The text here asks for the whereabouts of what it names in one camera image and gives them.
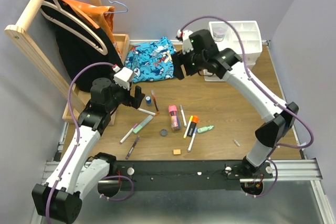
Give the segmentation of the grey round tin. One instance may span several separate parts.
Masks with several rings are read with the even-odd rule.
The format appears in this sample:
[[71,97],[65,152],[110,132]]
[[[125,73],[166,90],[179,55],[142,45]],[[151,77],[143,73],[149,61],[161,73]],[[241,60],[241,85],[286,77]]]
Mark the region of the grey round tin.
[[161,136],[167,136],[168,132],[165,129],[160,130],[160,135]]

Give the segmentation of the pink lid pen tube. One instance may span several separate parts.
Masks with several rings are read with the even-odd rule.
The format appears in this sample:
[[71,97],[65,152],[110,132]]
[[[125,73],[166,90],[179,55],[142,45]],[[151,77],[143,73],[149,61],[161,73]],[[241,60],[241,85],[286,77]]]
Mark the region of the pink lid pen tube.
[[181,129],[181,123],[177,113],[177,107],[175,105],[169,105],[168,111],[171,119],[171,128],[173,131],[178,131]]

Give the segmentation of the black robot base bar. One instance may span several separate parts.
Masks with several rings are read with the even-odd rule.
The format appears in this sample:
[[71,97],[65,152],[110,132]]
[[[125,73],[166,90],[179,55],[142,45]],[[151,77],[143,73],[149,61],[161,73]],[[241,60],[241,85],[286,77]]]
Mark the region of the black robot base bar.
[[112,197],[120,191],[241,190],[258,194],[257,183],[273,177],[271,166],[249,170],[241,160],[118,161],[114,175],[103,179],[98,192]]

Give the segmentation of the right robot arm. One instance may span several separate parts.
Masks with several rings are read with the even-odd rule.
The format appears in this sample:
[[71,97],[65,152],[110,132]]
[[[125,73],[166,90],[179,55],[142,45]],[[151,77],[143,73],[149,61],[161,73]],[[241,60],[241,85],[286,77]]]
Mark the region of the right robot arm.
[[255,131],[256,141],[240,165],[241,174],[255,177],[276,144],[292,128],[299,110],[297,104],[273,94],[244,67],[242,57],[232,49],[219,50],[207,29],[178,30],[176,37],[182,42],[182,50],[172,55],[174,77],[182,80],[205,69],[235,87],[263,119],[263,125]]

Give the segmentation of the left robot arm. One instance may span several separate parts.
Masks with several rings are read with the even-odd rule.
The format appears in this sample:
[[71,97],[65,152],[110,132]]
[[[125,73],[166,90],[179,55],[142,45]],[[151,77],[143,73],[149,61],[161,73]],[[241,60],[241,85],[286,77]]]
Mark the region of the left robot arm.
[[46,182],[35,185],[31,193],[37,213],[49,220],[73,223],[84,198],[98,181],[117,176],[116,157],[110,154],[99,153],[88,168],[83,166],[118,106],[123,104],[137,109],[145,97],[140,86],[135,86],[134,95],[131,95],[131,83],[122,86],[118,78],[96,79],[90,95],[85,109],[76,119],[79,127],[62,160]]

